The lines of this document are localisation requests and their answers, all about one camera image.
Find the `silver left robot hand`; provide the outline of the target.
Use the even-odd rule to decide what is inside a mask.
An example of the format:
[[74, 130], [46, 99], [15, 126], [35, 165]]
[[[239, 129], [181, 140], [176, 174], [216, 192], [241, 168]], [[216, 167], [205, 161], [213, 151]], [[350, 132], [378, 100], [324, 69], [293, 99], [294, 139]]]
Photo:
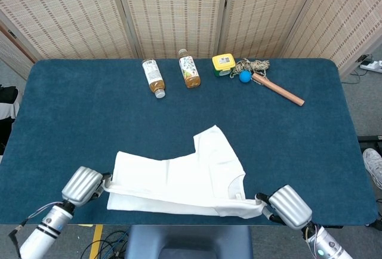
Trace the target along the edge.
[[89, 201], [98, 199], [111, 179], [110, 172], [101, 174], [91, 168], [80, 166], [63, 187], [62, 197], [74, 206], [83, 206]]

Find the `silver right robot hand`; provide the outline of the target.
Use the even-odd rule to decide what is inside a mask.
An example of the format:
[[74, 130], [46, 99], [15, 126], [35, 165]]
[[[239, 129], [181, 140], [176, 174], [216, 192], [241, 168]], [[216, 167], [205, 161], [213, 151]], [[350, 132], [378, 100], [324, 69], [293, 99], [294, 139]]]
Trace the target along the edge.
[[262, 214], [271, 222], [288, 226], [293, 230], [302, 230], [312, 221], [311, 208], [289, 184], [270, 196], [257, 193], [255, 199], [265, 203]]

